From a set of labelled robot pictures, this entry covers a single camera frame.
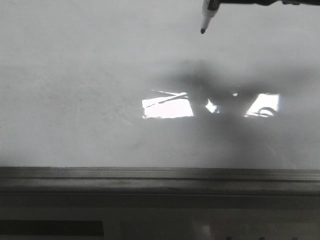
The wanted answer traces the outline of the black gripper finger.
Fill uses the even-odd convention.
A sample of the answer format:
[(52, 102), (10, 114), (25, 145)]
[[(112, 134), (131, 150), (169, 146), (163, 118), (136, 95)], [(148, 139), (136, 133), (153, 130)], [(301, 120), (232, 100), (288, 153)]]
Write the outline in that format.
[[(270, 6), (279, 0), (221, 0), (220, 2), (223, 4), (256, 4), (261, 6)], [(280, 2), (284, 5), (310, 5), (310, 6), (319, 6), (319, 0), (280, 0)]]

